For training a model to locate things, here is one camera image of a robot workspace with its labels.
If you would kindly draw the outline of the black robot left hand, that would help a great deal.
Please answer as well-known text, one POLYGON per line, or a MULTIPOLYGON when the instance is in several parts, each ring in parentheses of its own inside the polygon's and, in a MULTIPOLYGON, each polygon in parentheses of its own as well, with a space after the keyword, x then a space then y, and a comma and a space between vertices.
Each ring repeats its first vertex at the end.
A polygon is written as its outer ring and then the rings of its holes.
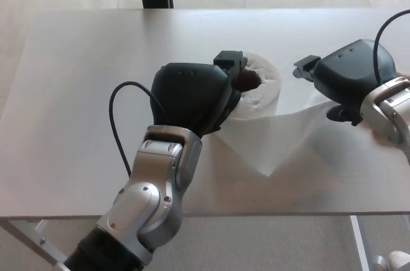
POLYGON ((220 51, 213 63, 168 63, 157 71, 150 101, 155 125, 189 129, 198 137, 220 130, 244 92, 262 84, 241 51, 220 51))

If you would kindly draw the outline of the person's bare hand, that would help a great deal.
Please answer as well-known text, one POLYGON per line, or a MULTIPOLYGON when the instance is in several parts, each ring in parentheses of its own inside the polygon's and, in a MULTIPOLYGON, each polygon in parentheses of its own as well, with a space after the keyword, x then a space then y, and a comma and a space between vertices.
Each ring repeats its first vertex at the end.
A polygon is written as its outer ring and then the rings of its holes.
POLYGON ((409 76, 399 74, 371 91, 361 114, 376 139, 409 156, 409 76))

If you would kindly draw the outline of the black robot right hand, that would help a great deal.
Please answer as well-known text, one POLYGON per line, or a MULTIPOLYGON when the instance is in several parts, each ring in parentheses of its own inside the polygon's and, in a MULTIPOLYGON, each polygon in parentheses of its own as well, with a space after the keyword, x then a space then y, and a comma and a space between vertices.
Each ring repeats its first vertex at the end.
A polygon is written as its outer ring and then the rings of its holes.
POLYGON ((312 82, 317 91, 337 103, 327 112, 334 122, 358 125, 360 107, 379 84, 373 69, 372 40, 359 39, 326 57, 309 55, 295 62, 293 76, 312 82))

